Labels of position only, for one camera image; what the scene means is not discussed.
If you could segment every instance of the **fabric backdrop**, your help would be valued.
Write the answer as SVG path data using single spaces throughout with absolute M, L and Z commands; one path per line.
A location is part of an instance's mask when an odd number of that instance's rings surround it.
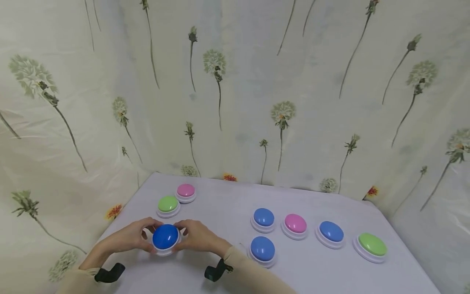
M 442 293 L 469 293 L 468 15 L 467 0 L 4 3 L 0 290 L 53 293 L 159 171 L 370 200 Z

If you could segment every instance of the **human hand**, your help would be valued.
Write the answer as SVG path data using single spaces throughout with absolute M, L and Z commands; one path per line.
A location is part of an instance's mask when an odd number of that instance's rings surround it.
M 206 251 L 223 258 L 227 250 L 232 247 L 230 243 L 214 234 L 200 221 L 184 220 L 175 223 L 174 226 L 179 230 L 185 229 L 183 236 L 187 236 L 173 247 L 174 252 L 183 249 Z

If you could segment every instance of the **beige sleeve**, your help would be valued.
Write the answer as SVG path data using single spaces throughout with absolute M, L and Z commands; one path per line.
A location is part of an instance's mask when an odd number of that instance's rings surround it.
M 55 294 L 99 294 L 99 284 L 94 280 L 98 271 L 99 268 L 69 270 L 65 273 L 59 290 Z
M 236 275 L 236 280 L 244 283 L 253 293 L 296 294 L 289 285 L 275 274 L 261 267 L 235 247 L 231 247 L 227 251 L 224 262 L 234 268 L 231 275 Z

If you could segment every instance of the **white button base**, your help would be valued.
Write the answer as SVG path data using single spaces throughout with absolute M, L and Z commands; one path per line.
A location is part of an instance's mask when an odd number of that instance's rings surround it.
M 345 244 L 345 239 L 343 237 L 343 240 L 339 241 L 339 242 L 335 242 L 335 241 L 331 241 L 329 240 L 327 237 L 325 237 L 321 231 L 320 231 L 320 226 L 318 226 L 316 229 L 315 229 L 315 235 L 317 236 L 317 239 L 320 241 L 320 243 L 322 243 L 323 245 L 325 245 L 326 247 L 328 248 L 331 248 L 331 249 L 340 249 L 344 246 Z
M 189 197 L 180 196 L 178 192 L 175 192 L 175 197 L 180 203 L 190 203 L 193 202 L 194 199 L 196 199 L 196 192 L 194 192 L 194 194 Z
M 362 247 L 362 245 L 359 243 L 359 236 L 354 238 L 354 240 L 352 241 L 352 246 L 354 247 L 354 249 L 356 249 L 357 253 L 359 253 L 360 256 L 364 257 L 366 260 L 370 262 L 373 262 L 373 263 L 385 262 L 385 257 L 387 256 L 387 254 L 384 256 L 373 255 L 372 253 L 364 249 L 364 247 Z
M 176 244 L 181 242 L 181 232 L 178 231 L 178 241 L 176 241 L 175 244 L 173 244 L 170 248 L 168 249 L 158 249 L 157 247 L 154 246 L 154 248 L 157 250 L 157 255 L 158 256 L 169 256 L 173 254 L 172 248 L 175 247 Z
M 270 225 L 269 227 L 264 227 L 264 226 L 258 224 L 258 223 L 255 221 L 254 216 L 252 216 L 252 217 L 250 218 L 250 222 L 251 222 L 251 226 L 252 226 L 255 230 L 257 230 L 258 232 L 263 233 L 263 234 L 270 233 L 270 232 L 274 231 L 274 228 L 275 228 L 275 225 L 274 225 L 275 223 L 273 223 L 273 224 Z
M 160 216 L 161 218 L 174 217 L 175 215 L 178 214 L 178 212 L 180 212 L 180 209 L 181 209 L 181 205 L 178 203 L 176 208 L 172 211 L 169 211 L 169 212 L 163 212 L 163 211 L 160 211 L 159 209 L 157 209 L 157 215 Z
M 259 260 L 258 258 L 256 258 L 253 253 L 251 252 L 251 249 L 250 249 L 250 246 L 248 246 L 248 249 L 247 249 L 247 253 L 249 258 L 251 258 L 252 260 L 256 261 L 257 263 L 259 263 L 262 267 L 264 268 L 271 268 L 277 261 L 277 252 L 275 251 L 274 252 L 274 257 L 271 259 L 271 260 L 268 260 L 267 262 L 264 262 L 264 261 L 261 261 Z
M 289 230 L 287 228 L 285 221 L 281 222 L 281 230 L 284 232 L 284 234 L 287 237 L 289 237 L 291 239 L 294 239 L 294 240 L 297 240 L 297 241 L 307 238 L 307 235 L 308 235 L 308 229 L 305 230 L 305 232 L 303 232 L 303 233 L 294 233 L 294 232 L 292 232 L 291 230 Z

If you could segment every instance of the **orange flower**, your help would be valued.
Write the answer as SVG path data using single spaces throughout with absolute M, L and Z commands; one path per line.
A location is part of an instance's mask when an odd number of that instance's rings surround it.
M 227 173 L 224 174 L 224 181 L 238 182 L 236 176 Z
M 374 197 L 379 193 L 379 189 L 376 186 L 372 186 L 366 194 L 366 197 Z
M 111 207 L 105 215 L 105 219 L 110 220 L 110 219 L 115 219 L 118 214 L 121 213 L 122 210 L 122 204 L 116 204 L 115 206 Z

